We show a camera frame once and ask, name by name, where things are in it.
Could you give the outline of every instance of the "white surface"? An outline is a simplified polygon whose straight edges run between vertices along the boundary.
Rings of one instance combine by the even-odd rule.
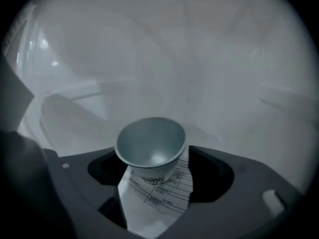
[[[167,117],[187,143],[259,160],[305,192],[317,161],[316,62],[284,0],[47,0],[19,49],[18,74],[36,95],[23,125],[64,156]],[[273,105],[283,99],[286,109]],[[288,110],[300,100],[307,112],[296,119]]]
[[[145,183],[128,167],[118,185],[128,230],[153,239],[166,231],[187,209],[193,191],[188,151],[178,159],[170,180],[160,186]]]

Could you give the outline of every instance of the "white paper sheet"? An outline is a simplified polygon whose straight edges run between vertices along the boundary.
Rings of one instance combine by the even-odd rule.
[[[193,191],[188,151],[179,158],[167,183],[147,184],[128,167],[118,188],[128,230],[148,239],[158,237],[187,209]]]

